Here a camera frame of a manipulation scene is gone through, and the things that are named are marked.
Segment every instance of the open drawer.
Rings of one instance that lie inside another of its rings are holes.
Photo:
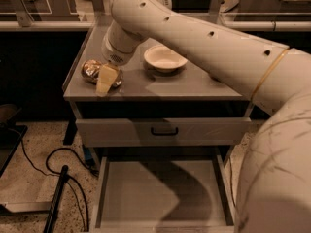
[[[224,166],[216,147],[208,152],[185,159],[103,157],[90,232],[232,233]]]
[[[236,145],[250,123],[247,117],[76,121],[82,141],[89,148]]]

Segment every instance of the gray tabletop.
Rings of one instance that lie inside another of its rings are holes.
[[[98,97],[95,85],[87,83],[81,76],[85,61],[95,59],[105,63],[101,53],[102,39],[111,17],[103,15],[94,26],[77,65],[72,67],[69,83],[64,88],[67,101],[128,101],[128,100],[245,100],[223,83],[211,79],[209,74],[188,61],[177,71],[162,74],[144,60],[144,52],[158,41],[148,39],[141,44],[133,58],[124,66],[122,85],[111,89],[106,97]]]

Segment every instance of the drawer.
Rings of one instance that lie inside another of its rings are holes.
[[[86,147],[235,145],[250,123],[247,117],[76,121]]]

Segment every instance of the black cable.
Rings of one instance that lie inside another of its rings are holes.
[[[231,190],[231,197],[233,201],[233,205],[235,206],[235,200],[234,200],[234,195],[233,195],[233,170],[232,170],[232,162],[231,162],[231,157],[229,158],[230,162],[230,190]]]
[[[33,162],[31,161],[31,159],[29,158],[28,154],[26,153],[25,146],[24,146],[24,143],[23,143],[21,134],[20,134],[18,131],[16,131],[15,129],[12,129],[12,128],[9,128],[8,130],[17,133],[17,134],[20,136],[20,138],[21,138],[21,140],[20,140],[20,142],[21,142],[21,148],[22,148],[22,151],[23,151],[24,156],[26,157],[26,159],[28,160],[28,162],[30,163],[30,165],[31,165],[36,171],[42,173],[42,174],[45,175],[45,176],[59,176],[59,175],[60,175],[60,172],[55,172],[54,170],[52,170],[52,169],[50,168],[50,166],[49,166],[49,164],[48,164],[49,159],[51,158],[51,156],[52,156],[55,152],[57,152],[57,151],[59,151],[59,150],[70,150],[70,151],[72,151],[73,153],[75,153],[72,149],[69,149],[69,148],[59,148],[59,149],[54,150],[52,153],[50,153],[50,154],[48,155],[48,157],[47,157],[47,159],[46,159],[46,167],[47,167],[47,169],[48,169],[50,172],[52,172],[53,174],[46,174],[43,170],[37,168],[37,167],[33,164]],[[81,163],[84,167],[86,167],[86,168],[91,172],[92,175],[96,176],[96,172],[94,172],[94,171],[96,171],[96,170],[92,170],[90,167],[87,167],[87,166],[83,163],[83,161],[81,160],[81,158],[80,158],[76,153],[75,153],[75,155],[76,155],[77,158],[79,159],[80,163]],[[78,199],[77,193],[75,192],[75,190],[74,190],[74,188],[72,187],[72,185],[71,185],[70,183],[68,183],[68,181],[66,182],[66,183],[70,186],[70,188],[72,189],[72,191],[73,191],[73,193],[74,193],[74,196],[75,196],[76,201],[77,201],[77,206],[78,206],[78,209],[79,209],[79,213],[80,213],[81,218],[82,218],[82,222],[83,222],[83,226],[84,226],[84,231],[87,232],[87,231],[89,230],[89,222],[88,222],[89,215],[88,215],[88,207],[87,207],[86,195],[85,195],[85,193],[84,193],[84,191],[83,191],[81,185],[78,183],[78,181],[77,181],[76,179],[74,179],[73,177],[71,177],[70,175],[67,175],[67,176],[68,176],[69,179],[73,180],[73,181],[77,184],[78,188],[80,189],[81,193],[83,194],[84,201],[85,201],[85,206],[86,206],[86,223],[85,223],[85,219],[84,219],[84,217],[83,217],[82,209],[81,209],[80,204],[79,204],[79,199]]]

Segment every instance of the drawer handle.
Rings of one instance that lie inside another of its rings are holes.
[[[178,127],[174,131],[168,131],[167,129],[160,131],[152,127],[151,132],[154,136],[176,136],[178,134]]]

